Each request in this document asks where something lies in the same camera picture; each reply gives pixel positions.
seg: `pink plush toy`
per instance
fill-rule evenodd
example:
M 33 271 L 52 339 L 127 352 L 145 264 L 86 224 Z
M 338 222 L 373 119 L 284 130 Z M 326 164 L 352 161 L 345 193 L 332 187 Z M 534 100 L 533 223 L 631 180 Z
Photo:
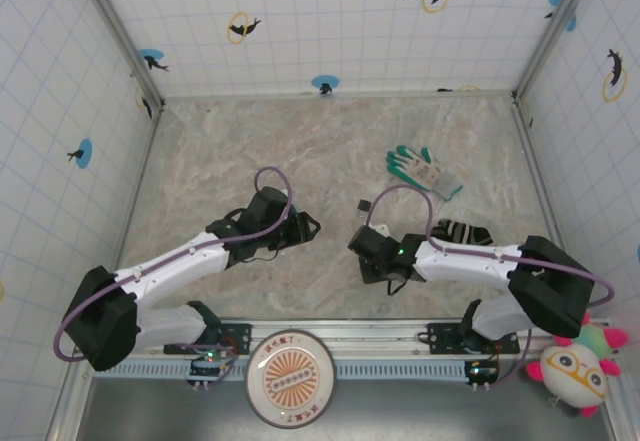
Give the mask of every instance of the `pink plush toy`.
M 600 358 L 600 365 L 607 365 L 609 372 L 614 376 L 620 376 L 620 367 L 608 359 L 614 349 L 618 349 L 629 342 L 629 335 L 621 329 L 601 328 L 594 324 L 590 324 L 591 316 L 589 313 L 584 315 L 582 320 L 582 329 L 580 336 L 575 339 L 561 338 L 554 336 L 553 339 L 559 346 L 569 346 L 570 344 L 582 344 L 593 351 Z
M 598 356 L 586 346 L 571 344 L 545 349 L 539 362 L 527 366 L 527 374 L 588 417 L 596 414 L 607 397 L 605 374 L 616 374 L 608 367 L 607 363 L 601 365 Z
M 583 416 L 593 416 L 607 396 L 605 374 L 620 376 L 620 367 L 608 359 L 613 350 L 629 342 L 620 329 L 589 324 L 585 315 L 580 336 L 575 339 L 554 337 L 560 346 L 545 349 L 539 362 L 527 366 L 532 379 L 542 381 L 558 398 L 580 408 Z

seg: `metal rail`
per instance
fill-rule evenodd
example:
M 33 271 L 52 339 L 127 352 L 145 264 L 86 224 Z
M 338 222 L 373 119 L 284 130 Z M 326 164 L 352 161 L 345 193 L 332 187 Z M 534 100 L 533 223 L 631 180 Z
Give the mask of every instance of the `metal rail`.
M 111 37 L 120 49 L 122 56 L 127 60 L 129 67 L 133 71 L 140 88 L 144 93 L 147 102 L 155 105 L 155 111 L 160 112 L 162 107 L 162 96 L 157 86 L 153 82 L 149 70 L 144 65 L 142 58 L 138 54 L 133 41 L 129 37 L 126 28 L 120 21 L 111 1 L 109 0 L 91 0 L 96 7 L 98 13 L 102 17 Z
M 527 93 L 531 90 L 533 83 L 542 71 L 547 59 L 549 59 L 558 39 L 560 39 L 560 36 L 571 20 L 571 17 L 575 14 L 579 1 L 580 0 L 562 0 L 558 9 L 553 13 L 551 24 L 538 43 L 538 46 L 527 65 L 527 69 L 525 70 L 522 79 L 520 79 L 520 83 L 518 83 L 516 94 L 519 98 L 524 99 Z

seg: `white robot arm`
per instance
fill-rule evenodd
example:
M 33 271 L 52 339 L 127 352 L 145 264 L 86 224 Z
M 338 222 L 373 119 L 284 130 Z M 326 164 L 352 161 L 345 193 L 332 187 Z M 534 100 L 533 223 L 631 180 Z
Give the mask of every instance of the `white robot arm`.
M 177 343 L 219 344 L 220 321 L 201 302 L 171 309 L 153 306 L 203 276 L 250 260 L 258 249 L 277 254 L 311 241 L 320 224 L 293 206 L 283 214 L 288 206 L 281 191 L 263 187 L 247 208 L 214 221 L 176 249 L 113 273 L 102 266 L 92 269 L 78 287 L 61 328 L 98 371 L 112 368 L 135 350 Z M 270 229 L 279 219 L 281 224 Z M 98 292 L 103 294 L 92 300 Z M 82 311 L 74 317 L 78 309 Z
M 466 348 L 481 351 L 506 334 L 533 327 L 567 338 L 579 335 L 593 282 L 511 261 L 537 259 L 586 271 L 549 240 L 529 236 L 521 246 L 504 247 L 439 241 L 444 247 L 441 251 L 428 242 L 425 235 L 408 234 L 397 242 L 385 236 L 388 231 L 381 231 L 383 234 L 362 226 L 349 243 L 349 249 L 359 257 L 365 284 L 455 280 L 504 292 L 497 299 L 476 300 L 469 305 L 458 331 L 460 344 Z M 456 250 L 479 256 L 457 254 Z

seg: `grid pattern wall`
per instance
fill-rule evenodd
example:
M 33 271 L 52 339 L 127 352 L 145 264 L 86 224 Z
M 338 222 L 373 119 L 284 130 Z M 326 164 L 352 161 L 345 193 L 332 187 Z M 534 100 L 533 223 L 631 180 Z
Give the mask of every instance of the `grid pattern wall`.
M 0 28 L 0 439 L 40 440 L 53 335 L 86 271 L 114 267 L 152 124 L 89 0 L 0 0 Z
M 582 0 L 576 15 L 527 121 L 569 252 L 616 288 L 602 311 L 631 334 L 640 389 L 640 0 Z
M 112 2 L 169 97 L 513 89 L 558 0 Z

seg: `glove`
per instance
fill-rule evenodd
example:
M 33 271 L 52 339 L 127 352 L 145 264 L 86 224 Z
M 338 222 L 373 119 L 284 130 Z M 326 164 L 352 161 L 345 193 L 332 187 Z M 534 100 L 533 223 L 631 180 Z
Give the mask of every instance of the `glove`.
M 433 191 L 445 201 L 462 189 L 458 177 L 422 148 L 422 157 L 406 146 L 387 152 L 387 171 L 407 183 L 426 191 Z

